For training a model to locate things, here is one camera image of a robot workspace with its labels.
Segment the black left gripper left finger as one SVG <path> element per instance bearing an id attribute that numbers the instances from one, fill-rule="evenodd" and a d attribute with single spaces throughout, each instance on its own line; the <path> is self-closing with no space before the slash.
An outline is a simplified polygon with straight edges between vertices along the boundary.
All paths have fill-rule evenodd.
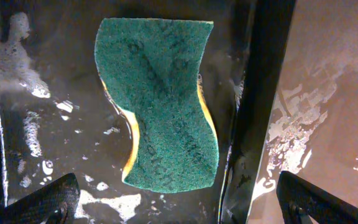
<path id="1" fill-rule="evenodd" d="M 9 205 L 0 223 L 73 223 L 79 199 L 76 175 L 69 173 Z"/>

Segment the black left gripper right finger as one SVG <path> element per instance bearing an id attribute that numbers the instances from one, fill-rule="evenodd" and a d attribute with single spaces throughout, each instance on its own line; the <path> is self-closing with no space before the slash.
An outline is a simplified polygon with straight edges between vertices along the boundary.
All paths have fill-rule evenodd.
<path id="1" fill-rule="evenodd" d="M 358 208 L 289 172 L 282 171 L 276 194 L 285 224 L 358 223 Z"/>

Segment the green and yellow sponge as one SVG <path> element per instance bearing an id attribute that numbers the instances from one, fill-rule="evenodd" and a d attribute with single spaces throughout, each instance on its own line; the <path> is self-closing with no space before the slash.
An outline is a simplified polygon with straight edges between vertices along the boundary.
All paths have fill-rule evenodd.
<path id="1" fill-rule="evenodd" d="M 102 20 L 94 59 L 130 130 L 125 184 L 163 194 L 214 184 L 218 137 L 200 75 L 213 27 L 211 21 Z"/>

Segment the brown serving tray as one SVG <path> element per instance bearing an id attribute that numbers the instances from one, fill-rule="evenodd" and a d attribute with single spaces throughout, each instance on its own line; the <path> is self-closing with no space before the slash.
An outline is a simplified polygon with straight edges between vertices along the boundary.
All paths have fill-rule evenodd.
<path id="1" fill-rule="evenodd" d="M 290 171 L 358 207 L 358 0 L 298 1 L 249 223 L 282 223 Z"/>

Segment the black rectangular water tray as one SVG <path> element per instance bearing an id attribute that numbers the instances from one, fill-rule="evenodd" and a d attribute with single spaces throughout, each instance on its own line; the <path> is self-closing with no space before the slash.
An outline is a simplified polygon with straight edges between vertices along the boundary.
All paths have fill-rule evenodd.
<path id="1" fill-rule="evenodd" d="M 0 1 L 0 208 L 67 173 L 78 223 L 245 223 L 294 1 Z M 218 133 L 214 185 L 158 194 L 121 182 L 126 121 L 93 57 L 106 17 L 213 21 L 200 72 Z"/>

